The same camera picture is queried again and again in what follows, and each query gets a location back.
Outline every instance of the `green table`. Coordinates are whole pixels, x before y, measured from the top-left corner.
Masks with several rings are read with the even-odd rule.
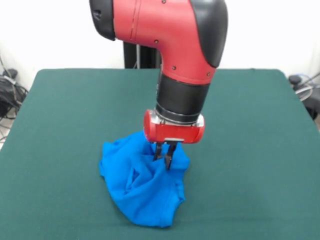
[[[42,70],[0,152],[1,240],[320,239],[320,135],[277,70],[218,70],[168,229],[131,224],[98,162],[143,128],[155,69]]]

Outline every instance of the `white wall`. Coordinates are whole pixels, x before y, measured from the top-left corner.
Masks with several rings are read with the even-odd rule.
[[[229,30],[221,68],[320,71],[318,1],[226,2]],[[98,35],[89,0],[0,0],[0,9],[0,53],[27,88],[43,68],[124,67],[122,43]]]

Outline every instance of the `blue cloth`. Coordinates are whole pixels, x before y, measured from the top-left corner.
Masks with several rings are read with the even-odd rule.
[[[163,145],[163,156],[168,147]],[[185,200],[183,177],[190,160],[178,144],[166,170],[164,158],[153,160],[155,149],[143,132],[106,142],[99,169],[111,198],[132,223],[165,228]]]

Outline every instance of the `crumpled blue fabric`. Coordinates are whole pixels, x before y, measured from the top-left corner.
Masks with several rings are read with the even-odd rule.
[[[168,147],[163,145],[162,156]],[[190,160],[179,143],[166,170],[164,158],[154,161],[155,149],[143,131],[106,142],[99,169],[111,198],[132,223],[166,228],[185,201],[183,177]]]

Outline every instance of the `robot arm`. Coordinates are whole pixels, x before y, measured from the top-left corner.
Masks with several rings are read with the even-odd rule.
[[[159,50],[162,58],[155,109],[144,116],[144,133],[163,143],[170,167],[178,142],[201,140],[201,111],[225,47],[228,12],[224,0],[90,0],[94,26],[103,37]]]

